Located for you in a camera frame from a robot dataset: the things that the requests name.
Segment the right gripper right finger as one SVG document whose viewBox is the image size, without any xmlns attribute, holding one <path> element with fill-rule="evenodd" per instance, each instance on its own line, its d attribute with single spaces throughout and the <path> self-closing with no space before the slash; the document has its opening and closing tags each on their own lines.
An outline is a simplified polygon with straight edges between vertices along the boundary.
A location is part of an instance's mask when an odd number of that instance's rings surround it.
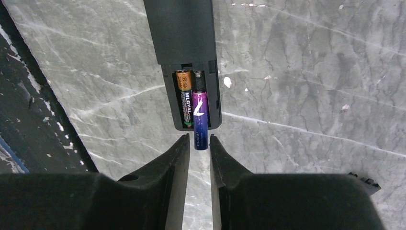
<svg viewBox="0 0 406 230">
<path fill-rule="evenodd" d="M 353 174 L 255 174 L 210 137 L 215 230 L 382 230 Z"/>
</svg>

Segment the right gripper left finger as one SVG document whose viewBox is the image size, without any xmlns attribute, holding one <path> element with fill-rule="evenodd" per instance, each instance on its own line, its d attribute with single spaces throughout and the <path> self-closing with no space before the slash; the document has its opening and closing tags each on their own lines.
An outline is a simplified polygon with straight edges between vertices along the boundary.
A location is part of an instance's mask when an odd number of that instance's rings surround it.
<svg viewBox="0 0 406 230">
<path fill-rule="evenodd" d="M 0 177 L 3 230 L 180 230 L 190 136 L 115 181 L 104 174 L 27 173 Z"/>
</svg>

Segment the blue AAA battery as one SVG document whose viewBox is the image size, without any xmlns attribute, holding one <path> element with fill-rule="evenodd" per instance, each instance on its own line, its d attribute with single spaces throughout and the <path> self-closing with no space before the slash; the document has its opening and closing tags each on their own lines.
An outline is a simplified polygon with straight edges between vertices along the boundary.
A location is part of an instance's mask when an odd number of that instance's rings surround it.
<svg viewBox="0 0 406 230">
<path fill-rule="evenodd" d="M 206 92 L 193 92 L 194 148 L 208 148 L 208 103 Z"/>
</svg>

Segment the black gold AAA battery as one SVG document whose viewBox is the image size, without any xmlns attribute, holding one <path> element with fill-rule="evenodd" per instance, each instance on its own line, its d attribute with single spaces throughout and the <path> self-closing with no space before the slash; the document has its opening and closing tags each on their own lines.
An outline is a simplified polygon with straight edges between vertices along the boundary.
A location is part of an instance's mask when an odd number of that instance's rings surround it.
<svg viewBox="0 0 406 230">
<path fill-rule="evenodd" d="M 189 70 L 177 70 L 175 72 L 183 111 L 183 123 L 187 128 L 193 126 L 192 114 L 192 75 Z"/>
</svg>

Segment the black remote control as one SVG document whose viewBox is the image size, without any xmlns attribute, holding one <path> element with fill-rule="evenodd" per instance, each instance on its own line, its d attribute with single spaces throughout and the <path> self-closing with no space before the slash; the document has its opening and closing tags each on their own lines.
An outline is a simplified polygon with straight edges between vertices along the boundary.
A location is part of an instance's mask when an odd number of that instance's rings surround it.
<svg viewBox="0 0 406 230">
<path fill-rule="evenodd" d="M 184 123 L 177 70 L 202 71 L 208 100 L 208 128 L 222 123 L 216 55 L 214 8 L 211 0 L 146 0 L 148 25 L 161 66 L 174 126 Z"/>
</svg>

